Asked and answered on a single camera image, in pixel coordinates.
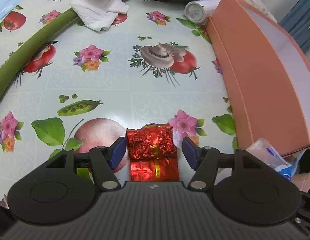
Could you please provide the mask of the red foil packet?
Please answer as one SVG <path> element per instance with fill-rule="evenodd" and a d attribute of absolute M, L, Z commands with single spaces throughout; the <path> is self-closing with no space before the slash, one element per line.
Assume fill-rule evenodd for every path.
<path fill-rule="evenodd" d="M 172 134 L 169 124 L 126 130 L 131 181 L 179 181 L 177 147 Z"/>

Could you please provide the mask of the blue white plastic bag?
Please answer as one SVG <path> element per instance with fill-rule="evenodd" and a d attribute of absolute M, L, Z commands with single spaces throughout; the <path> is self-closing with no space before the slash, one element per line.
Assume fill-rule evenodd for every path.
<path fill-rule="evenodd" d="M 248 147 L 246 151 L 277 171 L 286 179 L 291 180 L 292 165 L 284 160 L 266 139 L 259 138 Z"/>

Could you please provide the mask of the floral fruit tablecloth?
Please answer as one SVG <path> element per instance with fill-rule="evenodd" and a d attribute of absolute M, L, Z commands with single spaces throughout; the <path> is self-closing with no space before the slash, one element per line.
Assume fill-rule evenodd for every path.
<path fill-rule="evenodd" d="M 0 102 L 0 205 L 15 182 L 66 147 L 111 145 L 128 129 L 170 124 L 224 153 L 238 146 L 222 70 L 184 5 L 128 0 L 108 30 L 80 19 L 43 43 Z"/>

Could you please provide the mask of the orange cardboard box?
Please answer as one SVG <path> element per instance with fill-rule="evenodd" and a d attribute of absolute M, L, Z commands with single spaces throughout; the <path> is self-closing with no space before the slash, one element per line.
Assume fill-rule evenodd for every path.
<path fill-rule="evenodd" d="M 239 146 L 264 138 L 283 156 L 310 147 L 310 64 L 291 35 L 244 0 L 220 0 L 206 29 Z"/>

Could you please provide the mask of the green massage stick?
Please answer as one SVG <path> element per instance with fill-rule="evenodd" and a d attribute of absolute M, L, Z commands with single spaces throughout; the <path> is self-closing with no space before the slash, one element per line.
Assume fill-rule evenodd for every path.
<path fill-rule="evenodd" d="M 0 68 L 0 100 L 18 71 L 50 38 L 64 29 L 78 15 L 73 9 L 61 13 L 55 20 L 31 36 Z"/>

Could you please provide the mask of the white paper towel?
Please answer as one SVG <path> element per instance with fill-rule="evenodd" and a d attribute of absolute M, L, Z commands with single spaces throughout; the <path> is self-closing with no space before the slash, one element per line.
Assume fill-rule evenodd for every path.
<path fill-rule="evenodd" d="M 84 25 L 93 31 L 108 30 L 119 14 L 126 14 L 129 6 L 121 0 L 93 5 L 87 0 L 71 0 L 70 6 Z"/>

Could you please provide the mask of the white cylindrical can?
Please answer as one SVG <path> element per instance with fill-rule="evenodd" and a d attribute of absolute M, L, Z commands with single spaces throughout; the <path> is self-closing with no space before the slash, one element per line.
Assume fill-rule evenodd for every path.
<path fill-rule="evenodd" d="M 202 23 L 213 15 L 220 1 L 200 0 L 189 2 L 184 8 L 184 15 L 192 23 Z"/>

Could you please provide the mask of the blue curtain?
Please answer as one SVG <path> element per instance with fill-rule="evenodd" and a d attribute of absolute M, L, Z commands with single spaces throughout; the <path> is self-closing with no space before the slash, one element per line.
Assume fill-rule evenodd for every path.
<path fill-rule="evenodd" d="M 299 0 L 280 21 L 280 25 L 306 53 L 310 49 L 310 0 Z"/>

